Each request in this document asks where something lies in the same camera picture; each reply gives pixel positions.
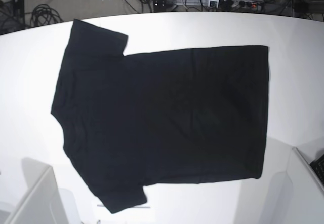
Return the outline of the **white partition panel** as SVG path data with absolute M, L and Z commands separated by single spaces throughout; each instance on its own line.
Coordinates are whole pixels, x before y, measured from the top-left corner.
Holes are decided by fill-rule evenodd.
M 36 175 L 16 207 L 1 203 L 1 223 L 69 223 L 51 166 Z
M 318 179 L 310 163 L 302 151 L 296 147 L 292 149 L 289 169 L 291 174 L 294 175 L 292 178 L 294 185 L 300 186 L 299 192 L 310 197 L 312 201 L 321 200 L 323 202 L 323 183 Z

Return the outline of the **left white partition panel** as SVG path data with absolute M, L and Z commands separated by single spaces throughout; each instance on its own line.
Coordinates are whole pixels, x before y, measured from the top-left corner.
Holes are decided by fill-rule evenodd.
M 36 175 L 16 207 L 1 203 L 1 223 L 69 223 L 51 166 Z

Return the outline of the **black keyboard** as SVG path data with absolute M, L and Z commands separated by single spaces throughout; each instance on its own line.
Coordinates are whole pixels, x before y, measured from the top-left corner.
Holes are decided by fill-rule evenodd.
M 314 160 L 310 163 L 311 168 L 317 175 L 318 179 L 323 183 L 324 182 L 324 155 L 322 155 L 317 160 Z

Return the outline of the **white power strip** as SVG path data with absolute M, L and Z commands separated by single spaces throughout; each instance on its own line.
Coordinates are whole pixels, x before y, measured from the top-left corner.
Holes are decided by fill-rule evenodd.
M 252 7 L 255 9 L 257 6 L 261 6 L 265 3 L 263 0 L 174 0 L 176 5 L 190 8 L 193 6 L 199 6 L 204 8 L 216 8 L 225 10 L 225 6 L 233 8 Z

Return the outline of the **right white partition panel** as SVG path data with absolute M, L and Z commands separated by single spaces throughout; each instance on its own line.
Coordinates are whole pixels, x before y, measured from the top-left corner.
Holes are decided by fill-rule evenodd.
M 296 147 L 292 149 L 289 169 L 291 174 L 294 175 L 292 178 L 294 185 L 300 186 L 299 192 L 310 197 L 312 201 L 321 200 L 323 202 L 323 183 L 318 179 L 310 163 L 302 151 Z

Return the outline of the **black T-shirt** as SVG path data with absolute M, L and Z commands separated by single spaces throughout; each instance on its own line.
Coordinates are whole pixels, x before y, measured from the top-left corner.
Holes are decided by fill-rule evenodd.
M 157 183 L 259 179 L 269 48 L 124 55 L 125 34 L 74 20 L 51 108 L 64 151 L 111 213 Z

